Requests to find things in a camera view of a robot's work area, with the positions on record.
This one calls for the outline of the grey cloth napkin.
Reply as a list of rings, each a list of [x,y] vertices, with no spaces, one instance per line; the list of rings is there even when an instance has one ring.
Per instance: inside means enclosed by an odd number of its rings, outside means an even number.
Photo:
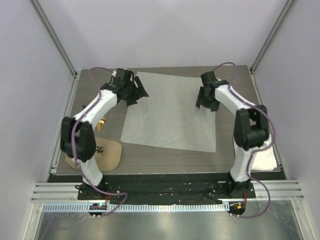
[[[123,143],[166,149],[214,153],[216,116],[196,101],[202,81],[199,77],[137,73],[148,97],[128,107]]]

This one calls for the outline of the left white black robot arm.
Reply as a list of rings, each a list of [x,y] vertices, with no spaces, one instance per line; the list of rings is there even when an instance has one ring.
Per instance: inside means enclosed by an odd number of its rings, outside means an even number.
[[[148,97],[139,77],[131,70],[117,69],[110,82],[98,88],[97,96],[81,112],[73,117],[66,116],[61,121],[60,149],[70,157],[80,169],[83,186],[89,194],[100,200],[106,196],[124,196],[125,192],[107,192],[106,181],[95,160],[96,139],[94,128],[105,114],[119,102],[127,106]]]

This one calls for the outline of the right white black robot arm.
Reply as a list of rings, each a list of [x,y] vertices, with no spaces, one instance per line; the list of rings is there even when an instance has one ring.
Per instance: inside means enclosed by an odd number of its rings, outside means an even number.
[[[235,116],[233,139],[237,150],[225,190],[230,197],[240,197],[250,188],[254,157],[270,137],[267,109],[246,100],[226,80],[204,73],[201,81],[196,107],[216,112],[223,104]]]

